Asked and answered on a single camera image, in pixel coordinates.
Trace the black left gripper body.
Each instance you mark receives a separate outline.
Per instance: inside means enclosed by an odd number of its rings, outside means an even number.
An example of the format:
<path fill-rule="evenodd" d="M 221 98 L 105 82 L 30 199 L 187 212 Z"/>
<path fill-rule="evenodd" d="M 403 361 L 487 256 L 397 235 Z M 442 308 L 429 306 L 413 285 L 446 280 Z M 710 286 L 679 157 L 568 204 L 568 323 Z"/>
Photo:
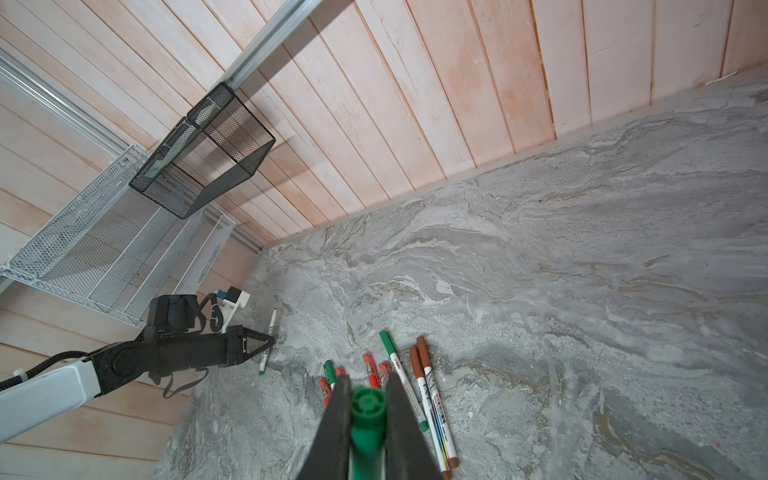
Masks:
<path fill-rule="evenodd" d="M 207 335 L 210 344 L 211 364 L 234 366 L 247 360 L 247 336 L 243 326 L 232 326 L 225 333 Z"/>

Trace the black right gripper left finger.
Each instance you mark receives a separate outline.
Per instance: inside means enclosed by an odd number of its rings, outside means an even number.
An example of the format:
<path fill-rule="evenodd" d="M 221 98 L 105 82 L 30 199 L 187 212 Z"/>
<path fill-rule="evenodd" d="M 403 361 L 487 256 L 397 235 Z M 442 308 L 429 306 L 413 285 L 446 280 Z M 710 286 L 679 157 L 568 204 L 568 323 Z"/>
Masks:
<path fill-rule="evenodd" d="M 347 480 L 349 475 L 352 385 L 348 375 L 335 387 L 297 479 Z"/>

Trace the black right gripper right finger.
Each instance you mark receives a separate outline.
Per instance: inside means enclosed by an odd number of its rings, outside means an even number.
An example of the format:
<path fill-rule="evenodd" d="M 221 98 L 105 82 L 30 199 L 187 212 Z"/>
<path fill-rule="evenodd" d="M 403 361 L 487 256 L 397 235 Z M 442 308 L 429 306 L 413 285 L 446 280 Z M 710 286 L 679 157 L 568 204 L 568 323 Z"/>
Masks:
<path fill-rule="evenodd" d="M 386 479 L 442 479 L 441 471 L 420 430 L 399 376 L 392 373 L 384 390 Z"/>

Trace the green capped white marker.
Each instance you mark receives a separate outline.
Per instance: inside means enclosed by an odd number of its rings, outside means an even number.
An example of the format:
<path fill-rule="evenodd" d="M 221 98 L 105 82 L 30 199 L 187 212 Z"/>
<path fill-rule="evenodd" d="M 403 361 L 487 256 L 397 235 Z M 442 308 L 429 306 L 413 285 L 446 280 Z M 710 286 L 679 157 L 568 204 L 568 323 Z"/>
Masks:
<path fill-rule="evenodd" d="M 267 362 L 268 362 L 268 358 L 269 358 L 269 354 L 271 352 L 272 347 L 275 344 L 274 332 L 275 332 L 275 327 L 276 327 L 276 320 L 277 320 L 277 309 L 274 309 L 272 314 L 271 314 L 270 322 L 269 322 L 268 329 L 267 329 L 267 334 L 270 336 L 270 340 L 265 342 L 265 344 L 264 344 L 265 349 L 261 353 L 261 358 L 260 358 L 260 363 L 259 363 L 259 372 L 258 372 L 259 376 L 263 376 L 265 374 L 266 367 L 267 367 Z"/>

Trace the green marker cap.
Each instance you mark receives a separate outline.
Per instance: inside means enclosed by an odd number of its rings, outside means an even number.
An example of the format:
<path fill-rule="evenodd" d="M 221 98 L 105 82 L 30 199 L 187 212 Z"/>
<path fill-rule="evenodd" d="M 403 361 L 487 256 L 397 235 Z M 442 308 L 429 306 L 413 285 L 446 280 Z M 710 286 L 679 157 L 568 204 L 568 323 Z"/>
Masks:
<path fill-rule="evenodd" d="M 383 390 L 360 387 L 351 397 L 351 478 L 381 479 L 387 401 Z"/>

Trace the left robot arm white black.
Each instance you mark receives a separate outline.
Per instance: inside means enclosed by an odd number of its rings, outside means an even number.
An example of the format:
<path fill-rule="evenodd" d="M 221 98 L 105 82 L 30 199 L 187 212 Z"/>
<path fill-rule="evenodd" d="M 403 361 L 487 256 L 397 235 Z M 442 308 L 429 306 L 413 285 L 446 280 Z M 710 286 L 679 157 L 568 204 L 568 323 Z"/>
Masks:
<path fill-rule="evenodd" d="M 56 354 L 1 382 L 1 441 L 6 442 L 58 415 L 146 375 L 158 384 L 174 373 L 242 364 L 267 351 L 275 337 L 242 325 L 203 332 L 207 319 L 194 295 L 163 295 L 149 305 L 146 326 L 132 341 L 85 353 Z M 195 331 L 195 323 L 200 323 Z"/>

